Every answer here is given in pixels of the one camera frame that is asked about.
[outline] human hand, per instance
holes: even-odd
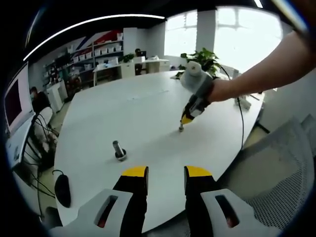
[[[228,100],[234,97],[234,88],[231,80],[215,79],[213,81],[213,88],[208,95],[207,100],[212,103]]]

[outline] yellow part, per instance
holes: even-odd
[[[131,176],[131,177],[144,177],[145,169],[147,166],[136,166],[130,169],[127,169],[123,172],[122,176]]]
[[[187,124],[187,123],[190,123],[190,122],[192,122],[192,120],[189,119],[189,118],[187,118],[186,115],[184,115],[184,116],[182,117],[182,119],[181,119],[181,123],[182,123],[182,124]]]
[[[206,169],[187,165],[189,177],[212,176]]]

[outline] person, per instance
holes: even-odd
[[[38,92],[37,88],[31,88],[32,106],[35,113],[39,114],[44,108],[50,107],[49,100],[44,92]]]
[[[207,99],[219,102],[278,88],[299,80],[315,67],[316,52],[293,31],[270,55],[239,77],[215,80]]]
[[[135,57],[139,57],[141,50],[139,48],[135,49]],[[135,64],[135,75],[142,74],[143,65],[142,64]]]

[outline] human arm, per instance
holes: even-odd
[[[269,56],[236,79],[215,80],[208,100],[223,101],[281,87],[299,80],[315,67],[316,53],[292,32]]]

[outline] floor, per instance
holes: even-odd
[[[71,102],[66,103],[63,106],[63,108],[61,109],[61,111],[59,113],[57,113],[54,116],[54,118],[52,119],[52,121],[50,122],[51,126],[54,129],[56,129],[58,132],[60,132],[60,129],[62,127],[64,118],[66,116],[66,113],[67,113],[67,110],[70,106],[70,103]],[[266,135],[267,134],[264,130],[262,130],[261,128],[259,128],[257,126],[254,127],[253,130],[251,131],[248,139],[246,140],[244,147],[248,147],[248,146],[258,142],[260,139],[262,139]],[[53,182],[52,171],[53,171],[53,167],[51,169],[43,172],[41,174],[41,176],[39,177],[39,180],[44,185],[46,185],[47,188],[49,188],[49,190],[54,192],[54,182]],[[41,207],[41,210],[43,213],[48,206],[57,208],[55,199],[52,197],[49,197],[45,194],[42,194],[42,193],[39,194],[39,202],[40,202],[40,207]]]

